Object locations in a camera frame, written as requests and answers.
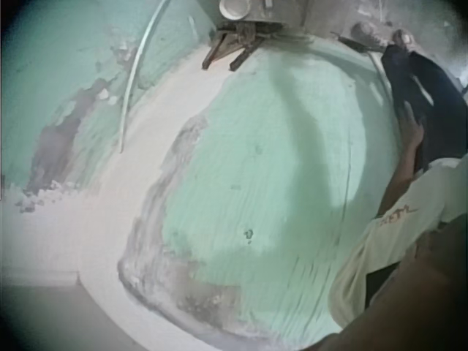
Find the person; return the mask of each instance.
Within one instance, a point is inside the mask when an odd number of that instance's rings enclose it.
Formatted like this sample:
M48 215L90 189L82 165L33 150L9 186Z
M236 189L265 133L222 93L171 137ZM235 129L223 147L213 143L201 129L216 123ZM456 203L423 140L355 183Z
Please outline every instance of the person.
M410 33L398 30L387 41L367 23L356 28L385 46L403 151L376 217L331 286L330 313L344 330L308 350L438 350L420 348L408 331L430 347L436 335L450 334L447 325L467 332L465 310L457 309L467 303L468 107ZM458 273L442 273L437 260Z

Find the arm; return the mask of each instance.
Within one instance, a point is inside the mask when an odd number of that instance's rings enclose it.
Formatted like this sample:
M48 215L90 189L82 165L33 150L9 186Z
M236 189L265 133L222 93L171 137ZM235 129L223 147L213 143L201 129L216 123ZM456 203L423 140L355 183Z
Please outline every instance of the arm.
M423 141L423 127L415 121L411 106L405 102L405 114L400 118L403 154L380 203L378 216L387 212L408 190L414 178L416 151Z

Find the hand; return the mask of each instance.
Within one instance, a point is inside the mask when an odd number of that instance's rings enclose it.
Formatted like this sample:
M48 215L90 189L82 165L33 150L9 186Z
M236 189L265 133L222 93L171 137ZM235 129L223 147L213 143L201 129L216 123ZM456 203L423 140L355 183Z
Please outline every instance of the hand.
M411 105L404 102L404 113L400 117L401 140L404 150L415 151L423 142L424 128L415 120Z

